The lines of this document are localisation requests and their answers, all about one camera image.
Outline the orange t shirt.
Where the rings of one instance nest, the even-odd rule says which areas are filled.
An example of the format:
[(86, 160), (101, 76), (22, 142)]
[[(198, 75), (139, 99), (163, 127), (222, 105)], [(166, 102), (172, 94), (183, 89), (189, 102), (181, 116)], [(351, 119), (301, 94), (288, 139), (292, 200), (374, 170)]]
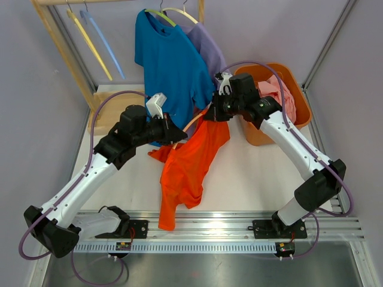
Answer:
[(203, 181), (219, 149), (230, 140), (226, 122), (196, 120), (196, 130), (186, 143), (161, 146), (148, 155), (164, 164), (160, 177), (162, 200), (158, 227), (175, 229), (177, 207), (191, 209), (201, 203)]

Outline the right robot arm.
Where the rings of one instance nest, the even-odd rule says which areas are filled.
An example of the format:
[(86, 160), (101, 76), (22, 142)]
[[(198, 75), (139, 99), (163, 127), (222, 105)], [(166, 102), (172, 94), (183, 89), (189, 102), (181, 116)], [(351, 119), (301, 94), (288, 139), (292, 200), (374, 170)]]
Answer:
[(265, 228), (256, 229), (265, 236), (285, 237), (298, 227), (302, 218), (339, 194), (344, 188), (346, 166), (342, 160), (333, 161), (317, 150), (273, 97), (261, 97), (250, 74), (219, 72), (215, 77), (219, 88), (204, 119), (224, 122), (241, 115), (282, 149), (303, 179), (293, 198), (272, 215)]

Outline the peach hanger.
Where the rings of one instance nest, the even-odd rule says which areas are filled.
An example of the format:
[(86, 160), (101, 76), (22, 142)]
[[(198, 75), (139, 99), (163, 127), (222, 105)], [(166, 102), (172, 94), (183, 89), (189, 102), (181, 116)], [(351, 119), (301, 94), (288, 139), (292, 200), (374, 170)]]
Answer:
[[(172, 147), (171, 147), (173, 150), (176, 150), (178, 145), (186, 144), (193, 137), (193, 135), (195, 134), (195, 132), (197, 130), (197, 127), (198, 127), (198, 124), (200, 122), (200, 119), (206, 113), (207, 113), (207, 109), (205, 109), (205, 110), (201, 111), (200, 113), (196, 114), (194, 116), (194, 118), (185, 126), (185, 128), (183, 128), (183, 132), (185, 132), (187, 134), (187, 139), (182, 140), (181, 142), (177, 142), (177, 143), (173, 144)], [(189, 135), (189, 130), (190, 129), (193, 130), (193, 133), (191, 135)]]

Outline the yellow hanger with metal hook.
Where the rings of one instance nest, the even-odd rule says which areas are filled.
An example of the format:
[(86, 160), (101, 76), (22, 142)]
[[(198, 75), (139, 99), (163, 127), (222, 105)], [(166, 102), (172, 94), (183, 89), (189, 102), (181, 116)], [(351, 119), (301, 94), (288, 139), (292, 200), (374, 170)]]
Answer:
[(110, 73), (110, 71), (108, 70), (106, 64), (104, 63), (104, 61), (102, 60), (100, 54), (98, 53), (95, 45), (93, 44), (92, 40), (90, 39), (90, 37), (88, 36), (86, 30), (83, 28), (83, 25), (80, 23), (79, 19), (77, 18), (77, 16), (75, 15), (75, 13), (73, 12), (70, 4), (68, 1), (66, 1), (66, 4), (68, 6), (68, 9), (66, 11), (68, 17), (73, 21), (75, 27), (77, 28), (77, 30), (79, 31), (80, 35), (82, 36), (84, 42), (87, 44), (89, 50), (92, 52), (93, 56), (95, 57), (95, 59), (97, 60), (97, 62), (99, 63), (100, 67), (102, 68), (102, 70), (104, 71), (105, 75), (107, 76), (107, 78), (112, 81), (113, 78), (112, 78), (112, 75)]

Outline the light blue hanger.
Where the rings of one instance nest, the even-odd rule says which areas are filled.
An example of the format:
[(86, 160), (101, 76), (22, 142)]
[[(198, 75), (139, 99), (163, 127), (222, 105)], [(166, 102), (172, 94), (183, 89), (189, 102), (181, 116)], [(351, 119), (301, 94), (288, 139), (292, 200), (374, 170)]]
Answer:
[(80, 10), (80, 17), (83, 23), (86, 25), (86, 28), (88, 28), (88, 30), (92, 34), (90, 38), (91, 39), (93, 38), (98, 43), (98, 46), (102, 49), (102, 52), (104, 53), (104, 55), (107, 55), (110, 58), (111, 63), (113, 63), (113, 65), (115, 66), (121, 79), (125, 80), (126, 79), (125, 73), (123, 72), (120, 62), (118, 61), (112, 47), (110, 46), (109, 41), (107, 40), (104, 33), (102, 32), (102, 30), (96, 23), (95, 19), (89, 12), (87, 1), (83, 1), (83, 3), (85, 6), (85, 9)]

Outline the pink t shirt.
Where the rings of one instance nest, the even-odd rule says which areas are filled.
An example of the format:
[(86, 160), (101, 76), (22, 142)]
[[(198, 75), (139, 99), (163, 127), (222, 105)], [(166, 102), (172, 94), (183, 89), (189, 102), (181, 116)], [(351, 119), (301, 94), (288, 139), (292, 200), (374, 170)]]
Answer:
[[(288, 118), (292, 123), (296, 122), (296, 106), (293, 95), (290, 93), (287, 86), (282, 82), (283, 93), (284, 93), (284, 103), (285, 103), (285, 112)], [(275, 75), (272, 75), (266, 81), (259, 81), (257, 83), (259, 88), (260, 97), (271, 96), (274, 98), (280, 105), (282, 105), (282, 92), (279, 86), (278, 79)]]

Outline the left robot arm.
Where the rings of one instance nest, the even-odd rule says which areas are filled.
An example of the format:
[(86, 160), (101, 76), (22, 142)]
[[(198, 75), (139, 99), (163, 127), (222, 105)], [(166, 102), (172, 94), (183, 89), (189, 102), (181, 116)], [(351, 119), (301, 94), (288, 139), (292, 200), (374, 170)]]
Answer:
[(76, 177), (41, 207), (29, 206), (24, 212), (28, 233), (56, 258), (74, 250), (77, 243), (106, 235), (122, 238), (129, 234), (130, 216), (117, 206), (81, 219), (77, 213), (95, 191), (117, 173), (145, 144), (175, 144), (187, 137), (168, 113), (147, 117), (140, 105), (128, 106), (120, 119), (98, 144)]

